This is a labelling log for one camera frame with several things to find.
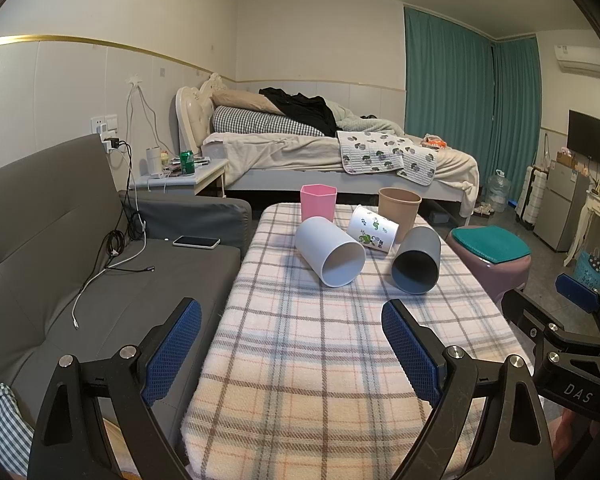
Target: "pink stool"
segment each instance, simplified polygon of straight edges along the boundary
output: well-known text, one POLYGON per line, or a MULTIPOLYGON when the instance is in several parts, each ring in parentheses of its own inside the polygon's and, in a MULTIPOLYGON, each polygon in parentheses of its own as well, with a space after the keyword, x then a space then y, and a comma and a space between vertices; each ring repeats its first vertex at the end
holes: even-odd
MULTIPOLYGON (((479 226, 464 226, 457 229, 474 229, 479 226)), ((529 280, 531 269, 531 254, 527 254, 510 262, 492 264, 473 254, 452 236, 452 231, 446 237, 446 243, 458 255, 471 274, 480 282, 494 303, 499 304, 502 296, 512 288, 523 288, 529 280)))

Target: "gray sofa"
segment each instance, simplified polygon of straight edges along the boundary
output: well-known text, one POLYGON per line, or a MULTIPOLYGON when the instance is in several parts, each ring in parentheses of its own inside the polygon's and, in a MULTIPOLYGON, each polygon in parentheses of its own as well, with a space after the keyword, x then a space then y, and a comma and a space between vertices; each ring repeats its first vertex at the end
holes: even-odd
MULTIPOLYGON (((153 406, 170 443, 179 440, 180 420, 249 243, 251 207, 150 191, 138 192, 138 199, 147 245, 123 267, 155 271, 104 273, 80 298, 75 330, 72 298, 122 207, 100 139, 80 137, 0 168, 0 382, 11 386, 31 424, 63 354, 81 362, 108 358, 138 344, 188 296, 202 306, 202 327, 169 394, 153 406), (209 251, 164 240, 180 235, 217 237, 222 244, 209 251)), ((132 242, 120 257, 141 244, 132 242)), ((102 411, 115 420, 109 401, 102 401, 102 411)))

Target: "plaid tablecloth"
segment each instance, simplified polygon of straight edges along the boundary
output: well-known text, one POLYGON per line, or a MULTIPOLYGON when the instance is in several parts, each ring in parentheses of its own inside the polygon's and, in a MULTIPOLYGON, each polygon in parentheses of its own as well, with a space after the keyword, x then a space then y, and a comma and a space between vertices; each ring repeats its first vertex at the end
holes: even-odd
MULTIPOLYGON (((353 209, 337 206, 342 229, 353 209)), ((392 298, 445 345, 479 359, 527 358, 445 243, 439 281, 424 296, 391 284, 396 248, 367 249, 362 273, 330 288, 294 248, 300 221, 299 204, 261 217, 182 423, 195 478, 390 478, 430 413, 382 332, 382 305, 392 298)), ((449 473, 464 463, 482 405, 474 400, 449 473)))

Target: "upholstered headboard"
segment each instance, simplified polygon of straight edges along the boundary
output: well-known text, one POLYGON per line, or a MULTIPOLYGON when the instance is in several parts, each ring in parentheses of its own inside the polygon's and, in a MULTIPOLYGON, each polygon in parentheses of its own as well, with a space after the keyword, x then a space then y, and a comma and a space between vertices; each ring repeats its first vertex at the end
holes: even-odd
POLYGON ((176 115, 179 127, 180 151, 199 153, 202 143, 209 136, 213 115, 214 91, 226 90, 219 74, 203 83, 200 90, 183 86, 176 94, 176 115))

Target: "white bed frame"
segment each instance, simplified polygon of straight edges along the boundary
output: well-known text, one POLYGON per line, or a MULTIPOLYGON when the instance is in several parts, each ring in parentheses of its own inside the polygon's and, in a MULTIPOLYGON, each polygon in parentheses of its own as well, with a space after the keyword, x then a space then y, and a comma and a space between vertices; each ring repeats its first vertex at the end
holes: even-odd
MULTIPOLYGON (((218 74, 213 74, 201 89, 181 88, 176 95, 176 112, 179 123, 181 148, 199 152, 211 158, 226 158, 222 142, 210 142, 201 146, 210 128, 209 103, 212 91, 225 89, 218 74), (206 132, 200 132, 201 124, 206 132)), ((394 173, 351 175, 344 171, 301 170, 249 170, 227 190, 240 191, 299 191, 305 184, 327 184, 342 193, 377 195, 382 187, 400 187, 415 192, 422 198, 461 202, 464 192, 434 180, 429 186, 411 182, 394 173)))

